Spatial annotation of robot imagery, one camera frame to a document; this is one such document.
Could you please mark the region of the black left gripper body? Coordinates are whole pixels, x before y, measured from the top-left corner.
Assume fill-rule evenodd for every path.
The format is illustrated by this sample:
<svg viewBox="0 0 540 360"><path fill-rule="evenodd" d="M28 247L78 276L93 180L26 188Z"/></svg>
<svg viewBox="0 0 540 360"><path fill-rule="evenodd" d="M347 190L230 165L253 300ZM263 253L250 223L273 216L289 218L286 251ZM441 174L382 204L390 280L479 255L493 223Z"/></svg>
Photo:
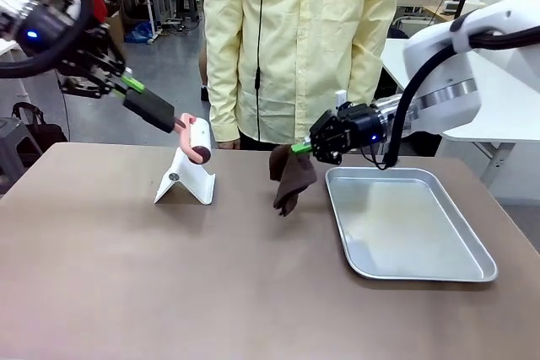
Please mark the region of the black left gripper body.
<svg viewBox="0 0 540 360"><path fill-rule="evenodd" d="M15 24L15 41L25 55L17 66L97 65L90 31L100 23L91 0L79 1L72 19L46 3L31 2Z"/></svg>

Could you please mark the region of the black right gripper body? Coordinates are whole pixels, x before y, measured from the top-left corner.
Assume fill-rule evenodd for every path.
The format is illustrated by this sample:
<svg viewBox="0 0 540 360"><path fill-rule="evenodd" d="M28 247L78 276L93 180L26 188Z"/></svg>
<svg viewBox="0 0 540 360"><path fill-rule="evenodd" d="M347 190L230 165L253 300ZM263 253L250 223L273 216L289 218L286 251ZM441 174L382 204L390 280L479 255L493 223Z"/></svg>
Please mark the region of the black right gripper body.
<svg viewBox="0 0 540 360"><path fill-rule="evenodd" d="M345 152L386 140L386 123L373 105L345 102L338 107L337 118L344 128Z"/></svg>

